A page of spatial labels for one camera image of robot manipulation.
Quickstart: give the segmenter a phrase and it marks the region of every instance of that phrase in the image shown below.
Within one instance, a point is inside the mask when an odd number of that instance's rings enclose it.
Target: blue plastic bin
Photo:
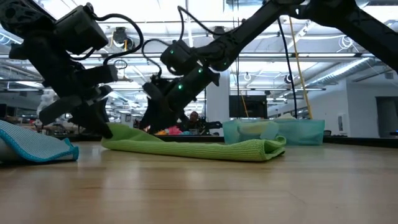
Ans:
[[[233,120],[223,123],[224,141],[234,144],[250,139],[260,139],[260,133],[244,134],[240,131],[242,123],[265,122],[267,120]],[[286,138],[288,145],[318,146],[323,142],[324,120],[273,119],[279,125],[277,135]]]

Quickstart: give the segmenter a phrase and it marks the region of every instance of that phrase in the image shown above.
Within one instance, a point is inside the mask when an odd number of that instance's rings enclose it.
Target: desk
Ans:
[[[1,223],[398,223],[398,150],[290,147],[265,163],[108,151],[0,169]]]

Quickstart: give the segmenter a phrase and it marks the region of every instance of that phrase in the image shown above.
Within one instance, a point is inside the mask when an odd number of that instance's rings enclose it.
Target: blue microfiber cloth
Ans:
[[[78,147],[73,146],[68,139],[61,141],[0,121],[1,162],[75,161],[78,156]]]

